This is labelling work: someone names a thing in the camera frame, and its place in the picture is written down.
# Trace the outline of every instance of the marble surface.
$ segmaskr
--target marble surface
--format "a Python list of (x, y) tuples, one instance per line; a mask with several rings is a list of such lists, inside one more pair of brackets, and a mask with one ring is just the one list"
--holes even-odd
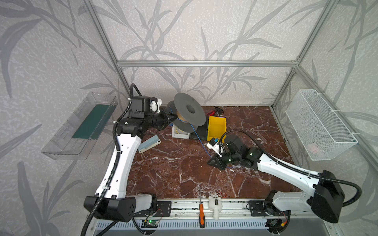
[[(213, 107), (203, 107), (205, 112)], [(292, 163), (292, 158), (274, 117), (267, 106), (222, 107), (227, 130), (253, 133), (272, 155)], [(198, 198), (198, 185), (204, 197), (220, 193), (226, 198), (265, 198), (270, 190), (289, 192), (294, 187), (270, 174), (230, 167), (220, 171), (207, 165), (210, 159), (198, 140), (172, 138), (172, 129), (148, 131), (143, 141), (157, 133), (161, 144), (134, 157), (127, 184), (127, 195), (155, 193), (158, 198)], [(238, 133), (247, 147), (253, 142)]]

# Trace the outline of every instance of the yellow plastic container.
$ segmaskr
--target yellow plastic container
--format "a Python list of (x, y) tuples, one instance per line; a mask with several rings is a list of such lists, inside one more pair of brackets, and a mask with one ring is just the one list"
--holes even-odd
[(220, 137), (226, 132), (226, 118), (225, 117), (209, 117), (208, 126), (208, 141), (212, 138), (220, 139)]

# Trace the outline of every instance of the red tool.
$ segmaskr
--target red tool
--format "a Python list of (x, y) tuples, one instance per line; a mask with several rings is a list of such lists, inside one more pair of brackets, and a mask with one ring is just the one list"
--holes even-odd
[(199, 189), (200, 189), (200, 216), (199, 216), (199, 219), (200, 219), (200, 228), (204, 228), (205, 227), (205, 214), (203, 213), (203, 204), (202, 204), (202, 198), (201, 198), (201, 186), (199, 185), (198, 186)]

